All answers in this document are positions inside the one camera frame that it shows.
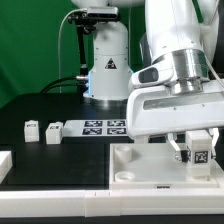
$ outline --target white plastic part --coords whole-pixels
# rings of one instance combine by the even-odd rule
[[[145,0],[71,0],[79,8],[90,6],[135,7],[144,5]]]
[[[205,130],[187,131],[186,147],[189,161],[187,173],[190,178],[210,177],[212,138]]]
[[[132,149],[129,146],[119,146],[115,149],[117,163],[129,163],[132,158]]]
[[[94,35],[94,66],[84,97],[94,100],[125,100],[132,71],[128,66],[128,32],[120,22],[97,24]]]
[[[200,27],[192,1],[146,0],[145,15],[152,61],[177,50],[202,51]]]
[[[217,0],[198,0],[198,4],[204,20],[203,23],[200,24],[201,40],[203,50],[210,63],[212,63],[214,58],[219,30],[218,12],[215,14],[212,24],[209,24],[216,7],[216,2]]]
[[[115,182],[132,182],[135,179],[135,174],[127,171],[121,171],[115,174]]]
[[[85,191],[0,192],[0,217],[85,216]]]
[[[0,151],[0,184],[12,168],[12,154],[10,151]]]
[[[132,148],[132,160],[129,163],[117,163],[115,160],[116,148],[129,146]],[[185,150],[185,144],[178,144]],[[211,153],[207,154],[207,163],[188,163],[176,161],[175,151],[169,144],[111,144],[110,146],[110,190],[119,189],[218,189],[223,187],[224,172],[215,160],[210,160]],[[201,154],[194,154],[195,161],[201,159]]]
[[[24,126],[25,142],[38,142],[39,136],[39,123],[38,121],[27,121]]]
[[[120,216],[119,191],[86,191],[85,216]]]
[[[50,123],[46,130],[46,143],[47,144],[60,144],[62,140],[63,123],[56,122]]]
[[[158,71],[158,74],[159,74],[158,80],[154,82],[141,83],[139,80],[139,75],[149,69],[155,69]],[[165,60],[161,61],[155,65],[152,65],[138,72],[135,72],[131,76],[131,79],[129,81],[129,85],[128,85],[129,92],[132,92],[134,89],[138,89],[138,88],[144,88],[144,87],[150,87],[150,86],[163,84],[171,80],[173,75],[174,75],[174,71],[173,71],[172,64],[169,61],[168,62]]]
[[[176,140],[177,140],[177,135],[176,133],[168,133],[167,134],[167,140],[168,142],[172,145],[172,147],[175,149],[176,152],[180,152],[181,149],[180,147],[178,146],[178,144],[176,143]]]
[[[170,96],[164,86],[137,89],[127,104],[129,137],[185,132],[224,125],[223,88],[214,80],[195,96]]]

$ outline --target green wall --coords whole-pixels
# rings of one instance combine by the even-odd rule
[[[58,31],[64,16],[75,6],[70,0],[0,0],[0,107],[15,96],[38,93],[58,79]],[[121,10],[128,26],[129,10]],[[144,9],[131,10],[132,68],[141,67],[138,42],[144,33]],[[85,37],[89,68],[92,38]],[[62,35],[62,77],[79,73],[77,36],[67,24]]]

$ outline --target black tabletop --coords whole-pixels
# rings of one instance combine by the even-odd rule
[[[108,189],[109,145],[129,143],[123,137],[64,138],[47,145],[49,123],[67,120],[125,119],[125,107],[103,108],[80,102],[76,94],[26,94],[0,110],[0,150],[12,150],[14,166],[1,191]],[[39,121],[40,141],[25,143],[24,123]],[[217,144],[222,164],[222,137]],[[70,217],[0,219],[0,223],[223,223],[223,215]]]

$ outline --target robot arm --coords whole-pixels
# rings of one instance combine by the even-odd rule
[[[212,15],[216,1],[204,2],[203,16]],[[192,1],[146,0],[145,10],[152,66],[130,80],[128,135],[136,139],[223,126],[223,87],[209,81],[204,50],[211,47],[212,59],[218,15],[207,29],[215,32],[206,33],[208,39],[202,45],[204,24],[198,23]]]

